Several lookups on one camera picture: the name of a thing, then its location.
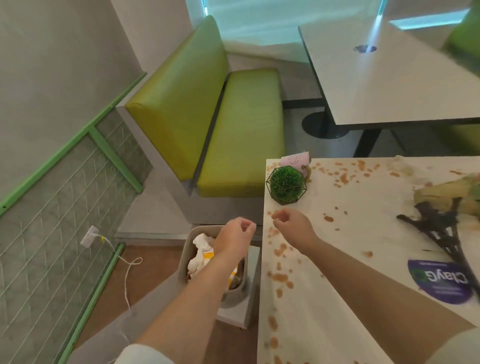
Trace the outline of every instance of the person's left hand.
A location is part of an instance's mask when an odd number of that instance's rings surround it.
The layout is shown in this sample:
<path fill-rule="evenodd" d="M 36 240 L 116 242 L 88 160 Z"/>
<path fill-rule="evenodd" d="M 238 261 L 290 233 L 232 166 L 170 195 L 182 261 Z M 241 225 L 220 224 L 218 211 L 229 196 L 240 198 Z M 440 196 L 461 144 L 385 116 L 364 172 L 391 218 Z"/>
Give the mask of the person's left hand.
<path fill-rule="evenodd" d="M 245 218 L 230 220 L 215 239 L 215 256 L 222 255 L 237 265 L 247 255 L 257 225 Z"/>

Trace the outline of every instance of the electrical outlet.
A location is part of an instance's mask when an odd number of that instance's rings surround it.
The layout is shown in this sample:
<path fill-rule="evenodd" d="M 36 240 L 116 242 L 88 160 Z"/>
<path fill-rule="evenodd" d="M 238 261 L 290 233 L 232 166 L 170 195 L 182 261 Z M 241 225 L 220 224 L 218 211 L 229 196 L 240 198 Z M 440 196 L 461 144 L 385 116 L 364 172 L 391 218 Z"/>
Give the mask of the electrical outlet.
<path fill-rule="evenodd" d="M 80 242 L 81 245 L 83 245 L 85 248 L 90 248 L 90 246 L 93 243 L 93 240 L 95 240 L 96 236 L 95 234 L 98 234 L 99 231 L 95 226 L 90 226 L 90 229 L 88 229 L 87 234 L 85 234 L 84 238 Z"/>

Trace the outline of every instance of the table leg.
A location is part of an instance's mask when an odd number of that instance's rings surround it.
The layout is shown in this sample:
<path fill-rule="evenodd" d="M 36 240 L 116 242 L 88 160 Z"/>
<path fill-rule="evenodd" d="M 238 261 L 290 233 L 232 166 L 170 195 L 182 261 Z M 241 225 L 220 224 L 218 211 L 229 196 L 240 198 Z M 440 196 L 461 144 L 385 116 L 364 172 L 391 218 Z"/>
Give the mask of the table leg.
<path fill-rule="evenodd" d="M 365 129 L 360 137 L 360 141 L 353 154 L 354 158 L 367 158 L 370 155 L 375 142 L 380 135 L 382 129 Z"/>
<path fill-rule="evenodd" d="M 327 108 L 325 108 L 325 112 L 314 112 L 307 115 L 301 125 L 308 135 L 315 138 L 337 139 L 348 133 L 348 129 L 335 125 Z"/>

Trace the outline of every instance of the white sleeve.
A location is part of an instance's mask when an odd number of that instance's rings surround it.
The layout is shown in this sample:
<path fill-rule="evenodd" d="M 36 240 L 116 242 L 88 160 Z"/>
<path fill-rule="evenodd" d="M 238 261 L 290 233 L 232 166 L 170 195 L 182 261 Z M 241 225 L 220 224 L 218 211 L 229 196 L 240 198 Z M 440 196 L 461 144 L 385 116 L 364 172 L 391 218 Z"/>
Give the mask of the white sleeve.
<path fill-rule="evenodd" d="M 140 344 L 127 346 L 121 352 L 115 364 L 174 364 L 157 350 Z"/>
<path fill-rule="evenodd" d="M 480 361 L 480 328 L 453 336 L 425 364 L 476 364 Z"/>

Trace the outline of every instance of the beige trash can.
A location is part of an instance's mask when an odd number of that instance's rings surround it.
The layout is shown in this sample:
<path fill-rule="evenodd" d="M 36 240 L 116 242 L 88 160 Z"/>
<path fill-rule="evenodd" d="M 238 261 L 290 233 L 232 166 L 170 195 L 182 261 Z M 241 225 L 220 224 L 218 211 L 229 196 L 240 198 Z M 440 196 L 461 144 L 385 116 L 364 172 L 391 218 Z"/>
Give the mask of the beige trash can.
<path fill-rule="evenodd" d="M 188 263 L 197 255 L 197 247 L 193 245 L 193 240 L 200 234 L 205 234 L 206 236 L 216 238 L 223 226 L 224 225 L 198 226 L 190 231 L 190 234 L 185 241 L 185 245 L 183 246 L 183 252 L 179 264 L 178 284 L 181 288 L 185 288 L 187 286 Z M 222 303 L 220 305 L 221 307 L 234 307 L 242 302 L 246 297 L 246 287 L 248 284 L 248 255 L 242 260 L 242 262 L 239 264 L 239 272 L 242 269 L 242 280 L 240 285 L 237 288 L 225 291 L 222 297 Z"/>

